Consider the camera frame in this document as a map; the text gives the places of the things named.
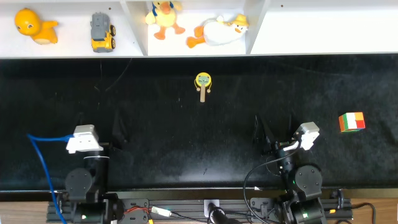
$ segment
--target rubik's cube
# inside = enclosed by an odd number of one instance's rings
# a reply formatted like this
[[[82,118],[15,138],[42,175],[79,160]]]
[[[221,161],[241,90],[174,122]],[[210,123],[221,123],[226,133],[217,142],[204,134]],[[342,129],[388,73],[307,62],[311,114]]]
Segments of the rubik's cube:
[[[362,112],[345,113],[338,118],[341,132],[359,131],[365,128]]]

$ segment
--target toy truck wheel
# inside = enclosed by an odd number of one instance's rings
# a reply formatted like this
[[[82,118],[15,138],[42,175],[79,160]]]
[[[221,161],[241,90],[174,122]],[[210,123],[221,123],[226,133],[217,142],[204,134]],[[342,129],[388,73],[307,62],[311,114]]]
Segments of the toy truck wheel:
[[[116,48],[116,41],[114,41],[113,37],[112,37],[111,43],[112,43],[112,49],[115,49]]]
[[[116,35],[116,28],[114,27],[114,25],[111,25],[110,29],[111,29],[111,35],[112,37],[114,37]]]

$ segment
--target white duck plush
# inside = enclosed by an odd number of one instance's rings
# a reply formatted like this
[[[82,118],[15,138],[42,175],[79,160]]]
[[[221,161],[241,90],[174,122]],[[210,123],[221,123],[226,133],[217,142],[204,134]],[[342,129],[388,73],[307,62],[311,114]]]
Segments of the white duck plush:
[[[188,37],[187,45],[194,48],[198,44],[207,43],[210,46],[229,44],[240,39],[248,30],[246,16],[239,14],[232,22],[224,22],[222,16],[208,19],[202,26],[195,28],[195,37]]]

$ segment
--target yellow hat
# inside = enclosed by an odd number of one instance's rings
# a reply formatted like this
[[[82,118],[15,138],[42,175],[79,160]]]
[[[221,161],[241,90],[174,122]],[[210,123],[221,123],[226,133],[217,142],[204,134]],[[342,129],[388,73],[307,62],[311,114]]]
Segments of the yellow hat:
[[[249,26],[247,20],[246,20],[246,16],[239,14],[238,16],[236,16],[236,19],[234,21],[232,21],[233,24],[239,25],[239,26]]]

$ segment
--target duck beak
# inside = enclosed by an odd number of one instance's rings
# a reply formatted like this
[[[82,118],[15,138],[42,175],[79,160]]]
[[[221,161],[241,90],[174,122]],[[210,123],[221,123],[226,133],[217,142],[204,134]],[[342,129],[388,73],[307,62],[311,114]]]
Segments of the duck beak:
[[[160,4],[160,10],[162,10],[164,14],[169,14],[172,10],[172,8],[170,7],[170,2],[167,1]]]

